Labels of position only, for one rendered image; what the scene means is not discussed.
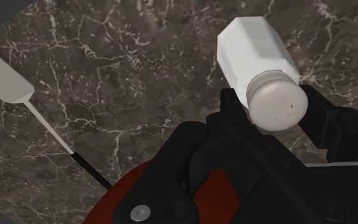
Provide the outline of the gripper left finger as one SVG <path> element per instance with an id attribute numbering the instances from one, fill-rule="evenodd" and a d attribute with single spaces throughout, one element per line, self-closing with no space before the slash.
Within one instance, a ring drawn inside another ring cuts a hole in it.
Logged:
<path id="1" fill-rule="evenodd" d="M 200 224 L 194 202 L 209 172 L 222 169 L 239 208 L 229 224 L 306 224 L 277 162 L 287 153 L 248 121 L 236 93 L 205 123 L 177 126 L 113 211 L 113 224 Z"/>

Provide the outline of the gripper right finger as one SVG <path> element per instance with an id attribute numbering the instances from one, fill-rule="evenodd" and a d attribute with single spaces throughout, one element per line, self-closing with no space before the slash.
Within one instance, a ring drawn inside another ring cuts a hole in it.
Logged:
<path id="1" fill-rule="evenodd" d="M 310 85 L 300 86 L 308 97 L 308 109 L 299 122 L 303 132 L 328 162 L 358 161 L 358 109 L 335 106 Z"/>

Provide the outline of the white salt shaker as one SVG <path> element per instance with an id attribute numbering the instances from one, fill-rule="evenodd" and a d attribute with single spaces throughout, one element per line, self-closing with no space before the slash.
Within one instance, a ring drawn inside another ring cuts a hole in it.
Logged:
<path id="1" fill-rule="evenodd" d="M 291 128 L 308 98 L 279 34 L 264 17 L 237 17 L 217 37 L 216 59 L 251 122 L 267 131 Z"/>

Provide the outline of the red plate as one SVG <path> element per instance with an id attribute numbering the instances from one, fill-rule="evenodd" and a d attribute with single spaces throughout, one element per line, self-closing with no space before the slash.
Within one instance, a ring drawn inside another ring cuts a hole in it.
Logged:
<path id="1" fill-rule="evenodd" d="M 113 224 L 111 217 L 115 207 L 148 164 L 144 162 L 124 175 L 96 203 L 82 224 Z M 222 169 L 209 172 L 193 200 L 199 210 L 200 224 L 229 224 L 239 208 L 235 189 Z"/>

